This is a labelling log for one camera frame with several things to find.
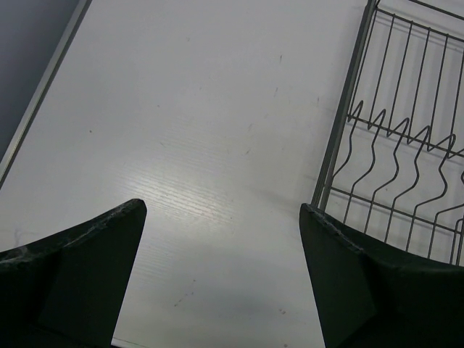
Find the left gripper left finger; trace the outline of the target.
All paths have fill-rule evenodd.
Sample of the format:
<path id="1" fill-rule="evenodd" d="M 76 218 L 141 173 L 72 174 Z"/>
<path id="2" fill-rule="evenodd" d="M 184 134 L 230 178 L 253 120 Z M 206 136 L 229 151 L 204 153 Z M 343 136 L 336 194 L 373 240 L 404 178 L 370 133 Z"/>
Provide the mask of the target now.
<path id="1" fill-rule="evenodd" d="M 110 347 L 146 219 L 131 199 L 1 253 L 2 347 Z"/>

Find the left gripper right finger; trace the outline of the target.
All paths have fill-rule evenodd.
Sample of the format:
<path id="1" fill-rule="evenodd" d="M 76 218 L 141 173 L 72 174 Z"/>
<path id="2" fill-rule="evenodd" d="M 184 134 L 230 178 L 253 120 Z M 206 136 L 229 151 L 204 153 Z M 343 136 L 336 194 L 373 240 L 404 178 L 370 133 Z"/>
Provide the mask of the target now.
<path id="1" fill-rule="evenodd" d="M 327 347 L 461 347 L 463 269 L 303 204 L 299 229 Z"/>

